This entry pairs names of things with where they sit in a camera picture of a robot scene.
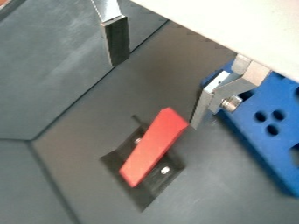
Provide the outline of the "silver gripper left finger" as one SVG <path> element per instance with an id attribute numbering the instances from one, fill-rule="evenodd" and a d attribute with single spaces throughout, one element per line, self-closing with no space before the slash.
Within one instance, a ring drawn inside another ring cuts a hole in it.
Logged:
<path id="1" fill-rule="evenodd" d="M 121 14 L 117 0 L 89 0 L 98 17 L 106 56 L 114 67 L 129 57 L 129 37 L 126 16 Z"/>

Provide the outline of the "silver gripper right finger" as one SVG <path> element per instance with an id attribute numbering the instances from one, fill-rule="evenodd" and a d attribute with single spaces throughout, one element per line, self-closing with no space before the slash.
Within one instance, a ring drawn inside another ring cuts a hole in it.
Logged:
<path id="1" fill-rule="evenodd" d="M 241 103 L 238 94 L 258 87 L 269 73 L 265 66 L 238 54 L 230 72 L 221 71 L 201 89 L 190 115 L 190 126 L 196 129 L 220 109 L 232 113 Z"/>

